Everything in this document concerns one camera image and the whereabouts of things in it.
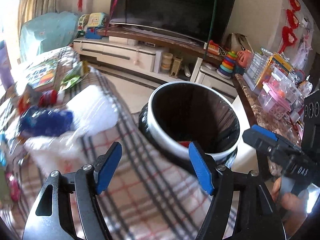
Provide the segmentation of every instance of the plastic bag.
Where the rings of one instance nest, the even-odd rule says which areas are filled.
[[[24,143],[24,148],[44,174],[49,175],[54,170],[69,173],[85,165],[84,154],[77,142],[84,133],[84,130],[77,129],[59,137],[31,137]]]
[[[59,109],[39,109],[31,106],[20,118],[19,132],[24,138],[60,136],[71,130],[73,115]]]
[[[67,109],[73,113],[75,128],[86,130],[86,136],[114,127],[118,121],[118,111],[112,98],[94,85],[72,98]]]

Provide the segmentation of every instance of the pink object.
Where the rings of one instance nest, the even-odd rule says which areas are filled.
[[[242,50],[237,53],[236,62],[238,63],[238,66],[242,68],[247,68],[252,62],[252,59],[253,59],[253,54],[250,51]]]
[[[8,181],[8,187],[10,189],[10,197],[14,202],[18,202],[20,198],[20,189],[18,180],[13,176],[12,173],[8,172],[5,174]]]
[[[281,98],[268,83],[263,83],[263,88],[258,96],[263,110],[280,120],[288,111],[291,111],[289,103]]]

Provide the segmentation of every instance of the television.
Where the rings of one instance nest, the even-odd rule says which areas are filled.
[[[222,41],[234,2],[217,0],[211,36],[215,43]],[[214,0],[118,0],[110,23],[146,26],[206,42],[213,5]]]

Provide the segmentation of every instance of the trash can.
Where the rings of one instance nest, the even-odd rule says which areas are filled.
[[[151,94],[140,113],[139,128],[161,149],[183,160],[189,155],[181,142],[197,141],[220,161],[236,152],[241,139],[239,119],[228,100],[213,89],[185,81],[164,84]]]

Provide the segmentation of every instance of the white plastic bag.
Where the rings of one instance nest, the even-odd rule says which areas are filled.
[[[84,133],[84,130],[77,129],[65,132],[59,137],[31,137],[24,143],[24,148],[43,174],[48,176],[54,170],[62,174],[69,173],[85,165],[84,154],[77,142]]]
[[[72,98],[67,109],[73,112],[75,128],[86,130],[86,136],[114,127],[118,122],[118,111],[112,98],[95,85],[88,86]]]

